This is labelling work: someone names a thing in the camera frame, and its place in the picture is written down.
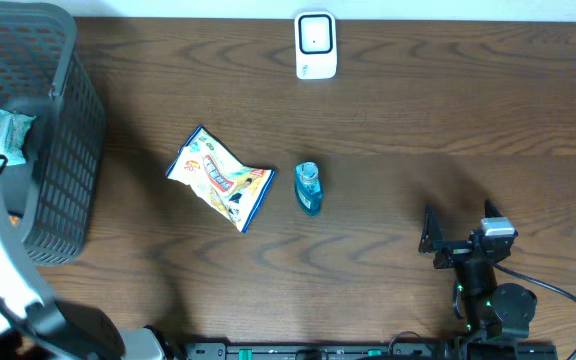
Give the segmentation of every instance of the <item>white button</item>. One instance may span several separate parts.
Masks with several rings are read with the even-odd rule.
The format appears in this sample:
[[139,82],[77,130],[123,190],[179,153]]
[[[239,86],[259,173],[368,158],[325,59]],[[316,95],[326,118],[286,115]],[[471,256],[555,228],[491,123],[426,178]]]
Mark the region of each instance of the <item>white button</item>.
[[331,50],[330,18],[327,16],[304,16],[300,21],[301,49],[304,53]]

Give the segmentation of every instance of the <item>white electronic device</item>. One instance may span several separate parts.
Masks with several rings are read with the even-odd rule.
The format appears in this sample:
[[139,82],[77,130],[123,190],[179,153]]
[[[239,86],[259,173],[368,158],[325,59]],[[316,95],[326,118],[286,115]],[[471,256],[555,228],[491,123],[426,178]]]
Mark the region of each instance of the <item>white electronic device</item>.
[[337,72],[335,17],[326,11],[303,12],[295,18],[297,77],[328,79]]

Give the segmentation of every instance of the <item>white wall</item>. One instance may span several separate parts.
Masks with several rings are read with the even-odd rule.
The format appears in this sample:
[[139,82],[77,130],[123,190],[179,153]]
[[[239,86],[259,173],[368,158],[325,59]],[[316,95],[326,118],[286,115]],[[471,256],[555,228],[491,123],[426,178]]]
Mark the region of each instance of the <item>white wall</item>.
[[43,0],[75,16],[576,21],[576,0]]

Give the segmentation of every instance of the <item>red logo on snack bag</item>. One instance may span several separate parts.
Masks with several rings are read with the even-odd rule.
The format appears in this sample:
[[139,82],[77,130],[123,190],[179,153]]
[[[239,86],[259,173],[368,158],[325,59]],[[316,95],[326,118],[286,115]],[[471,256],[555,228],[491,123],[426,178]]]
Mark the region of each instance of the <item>red logo on snack bag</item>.
[[206,169],[206,174],[208,174],[210,182],[221,190],[221,192],[228,192],[235,184],[234,181],[226,179],[226,177],[221,174],[219,168],[217,168],[217,164],[210,155],[204,156],[204,169]]
[[255,170],[250,172],[250,175],[262,177],[262,176],[264,176],[264,173],[265,173],[264,169],[255,169]]
[[184,169],[188,171],[195,171],[199,169],[199,163],[195,160],[188,160],[186,161],[186,165],[184,165]]

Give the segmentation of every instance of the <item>wood grain surface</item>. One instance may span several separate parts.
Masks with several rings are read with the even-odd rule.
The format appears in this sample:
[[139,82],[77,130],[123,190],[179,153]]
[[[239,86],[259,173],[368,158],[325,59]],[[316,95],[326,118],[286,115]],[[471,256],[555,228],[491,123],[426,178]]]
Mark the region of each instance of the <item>wood grain surface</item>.
[[[41,273],[119,327],[233,342],[463,332],[450,270],[417,253],[431,202],[465,238],[490,197],[503,262],[576,294],[576,24],[338,22],[333,79],[295,76],[291,21],[78,19],[108,137],[89,242]],[[249,233],[165,178],[205,125],[278,177]],[[293,169],[321,167],[307,217]],[[576,305],[539,298],[531,340],[576,346]]]

